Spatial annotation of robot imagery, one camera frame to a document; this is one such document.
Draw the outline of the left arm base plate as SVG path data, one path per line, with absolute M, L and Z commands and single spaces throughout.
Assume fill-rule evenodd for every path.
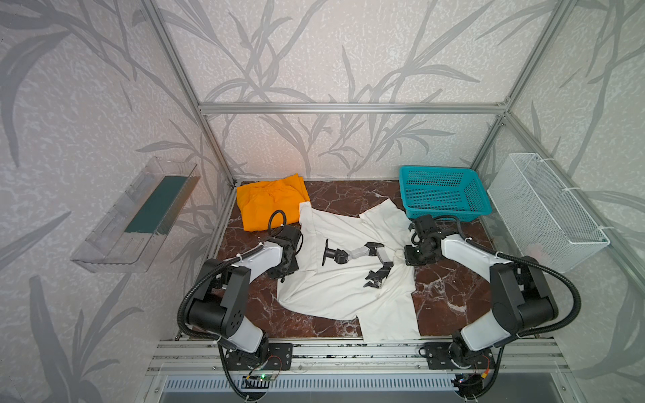
M 224 356 L 227 369 L 251 370 L 263 369 L 273 371 L 289 370 L 292 367 L 294 344 L 274 343 L 260 345 L 258 353 L 247 353 L 240 350 L 227 352 Z

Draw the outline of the orange drawstring shorts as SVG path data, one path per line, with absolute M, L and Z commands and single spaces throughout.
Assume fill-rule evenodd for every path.
M 271 215 L 278 210 L 287 216 L 287 224 L 298 223 L 300 204 L 309 201 L 304 179 L 299 175 L 255 182 L 237 190 L 237 205 L 246 232 L 267 230 Z

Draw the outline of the white garment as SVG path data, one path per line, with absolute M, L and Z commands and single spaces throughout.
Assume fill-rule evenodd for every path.
M 410 239 L 406 214 L 390 199 L 356 218 L 319 211 L 311 203 L 301 203 L 299 213 L 304 236 L 297 255 L 299 269 L 277 287 L 282 307 L 339 321 L 358 319 L 369 343 L 419 339 L 414 270 L 403 254 Z M 327 246 L 350 252 L 368 242 L 384 245 L 393 262 L 380 288 L 369 287 L 366 278 L 381 269 L 377 257 L 360 257 L 344 265 L 323 258 Z

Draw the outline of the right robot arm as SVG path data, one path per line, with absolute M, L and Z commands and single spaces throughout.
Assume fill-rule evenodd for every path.
M 559 315 L 544 272 L 534 267 L 532 260 L 521 263 L 518 258 L 503 258 L 465 237 L 462 231 L 441 230 L 430 215 L 413 219 L 409 229 L 411 243 L 404 250 L 408 264 L 423 266 L 453 260 L 490 285 L 489 312 L 453 336 L 450 354 L 455 359 L 501 347 L 518 339 L 520 332 Z

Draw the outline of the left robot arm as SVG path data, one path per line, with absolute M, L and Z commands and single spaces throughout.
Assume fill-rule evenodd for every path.
M 251 250 L 227 260 L 205 261 L 198 280 L 179 305 L 176 321 L 180 331 L 264 361 L 268 337 L 245 316 L 250 285 L 262 275 L 285 280 L 295 273 L 303 240 L 299 228 L 281 226 Z

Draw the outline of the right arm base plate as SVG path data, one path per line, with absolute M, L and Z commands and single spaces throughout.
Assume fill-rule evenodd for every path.
M 426 359 L 429 369 L 487 370 L 495 365 L 492 351 L 470 350 L 458 342 L 431 342 L 423 344 L 418 354 Z

